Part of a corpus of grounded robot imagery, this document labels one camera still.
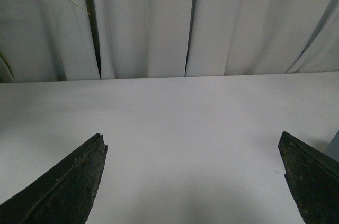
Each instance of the white tabletop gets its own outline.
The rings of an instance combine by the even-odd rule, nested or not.
[[[282,131],[324,150],[339,73],[0,84],[0,203],[96,132],[87,223],[303,223]]]

